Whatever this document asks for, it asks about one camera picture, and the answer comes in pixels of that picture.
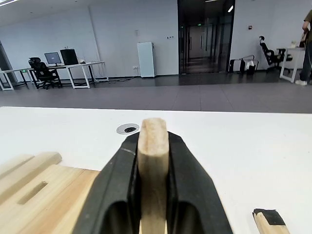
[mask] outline black office chair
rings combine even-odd
[[[41,62],[40,58],[29,58],[28,63],[31,68],[34,69],[34,73],[36,78],[43,83],[37,86],[37,89],[40,87],[44,89],[49,89],[50,86],[54,88],[55,85],[58,88],[62,87],[62,83],[60,82],[58,72],[56,69],[49,70],[49,68],[45,65],[44,62]]]
[[[278,69],[281,71],[282,67],[280,63],[284,61],[286,49],[278,49],[278,54],[276,55],[273,50],[269,50],[266,43],[264,42],[264,36],[260,36],[260,46],[262,47],[262,51],[264,53],[265,58],[267,59],[268,65],[274,64],[274,67],[269,67],[267,71],[271,71],[274,69]],[[287,55],[286,61],[292,61],[293,57],[291,55]]]

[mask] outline person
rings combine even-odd
[[[303,60],[303,68],[300,73],[300,79],[296,80],[296,84],[306,86],[310,82],[311,65],[312,65],[312,33],[309,31],[309,26],[312,28],[312,10],[304,19],[302,29],[304,34],[307,34],[306,54]]]

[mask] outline computer tower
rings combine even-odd
[[[60,50],[64,65],[78,64],[77,56],[74,49]]]

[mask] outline table surface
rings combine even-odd
[[[311,232],[312,115],[0,108],[0,163],[58,151],[62,165],[101,170],[125,123],[161,117],[211,176],[235,234],[258,234],[252,211],[277,209],[290,233]]]
[[[5,71],[0,71],[0,73],[18,72],[18,71],[28,70],[28,69],[29,69],[29,68],[13,69],[13,70],[5,70]]]
[[[300,47],[295,47],[295,48],[292,48],[292,47],[281,47],[281,48],[277,48],[277,50],[306,50],[305,48],[300,48]]]
[[[84,63],[84,64],[74,64],[74,65],[50,66],[50,67],[47,67],[47,68],[49,68],[49,69],[63,69],[63,68],[66,68],[66,67],[87,66],[87,65],[100,64],[100,63],[104,63],[104,61],[86,62],[86,63]],[[13,70],[0,71],[0,73],[17,72],[17,71],[22,71],[22,70],[33,70],[33,69],[32,69],[31,67],[27,67],[27,68],[21,68],[21,69],[13,69]]]

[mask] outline ceiling light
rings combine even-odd
[[[233,10],[233,8],[234,8],[234,6],[232,5],[232,6],[230,7],[230,9],[228,10],[228,12],[231,12],[231,11]]]
[[[0,6],[5,6],[9,3],[13,3],[15,1],[18,1],[18,0],[0,0]]]

